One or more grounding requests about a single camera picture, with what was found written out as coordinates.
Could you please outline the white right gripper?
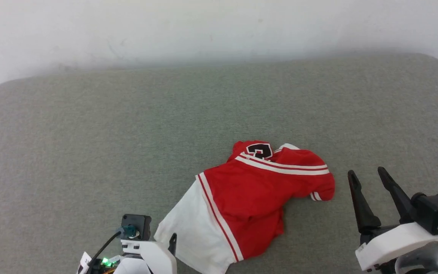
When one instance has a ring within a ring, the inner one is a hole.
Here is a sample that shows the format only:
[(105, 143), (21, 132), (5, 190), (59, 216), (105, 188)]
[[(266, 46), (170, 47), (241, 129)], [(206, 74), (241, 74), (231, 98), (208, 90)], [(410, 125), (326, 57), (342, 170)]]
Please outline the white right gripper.
[[(390, 193), (400, 215), (400, 225), (355, 251), (360, 269), (368, 271), (395, 260), (395, 272), (408, 272), (410, 268), (423, 267), (429, 272), (438, 272), (438, 235), (427, 232), (413, 219), (411, 199), (395, 182), (386, 168), (379, 166), (378, 175), (384, 188)], [(372, 212), (362, 192), (362, 184), (353, 170), (348, 171), (358, 232), (368, 234), (381, 227), (379, 217)]]

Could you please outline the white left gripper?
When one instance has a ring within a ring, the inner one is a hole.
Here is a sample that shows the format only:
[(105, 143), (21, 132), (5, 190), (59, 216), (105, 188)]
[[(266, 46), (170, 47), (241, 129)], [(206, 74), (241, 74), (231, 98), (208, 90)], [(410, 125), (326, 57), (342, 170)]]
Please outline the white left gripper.
[(177, 274), (177, 234), (169, 239), (168, 249), (155, 241), (121, 240), (121, 274)]

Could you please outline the red and white jersey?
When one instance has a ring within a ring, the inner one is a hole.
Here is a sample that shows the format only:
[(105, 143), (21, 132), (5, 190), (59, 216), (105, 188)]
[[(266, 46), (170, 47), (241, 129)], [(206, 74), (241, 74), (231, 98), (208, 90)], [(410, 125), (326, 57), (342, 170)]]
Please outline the red and white jersey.
[(335, 179), (314, 152), (285, 143), (237, 142), (227, 161), (196, 175), (159, 223), (154, 240), (177, 235), (176, 257), (201, 274), (225, 274), (259, 256), (284, 232), (291, 198), (330, 201)]

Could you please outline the white paper label tag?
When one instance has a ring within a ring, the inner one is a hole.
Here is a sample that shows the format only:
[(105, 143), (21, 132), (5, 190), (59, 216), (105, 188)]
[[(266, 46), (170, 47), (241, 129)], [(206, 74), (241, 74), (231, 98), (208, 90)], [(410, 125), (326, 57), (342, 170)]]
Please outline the white paper label tag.
[(84, 252), (82, 257), (80, 258), (78, 270), (75, 274), (87, 274), (87, 271), (89, 269), (89, 263), (91, 260), (92, 257), (87, 252)]

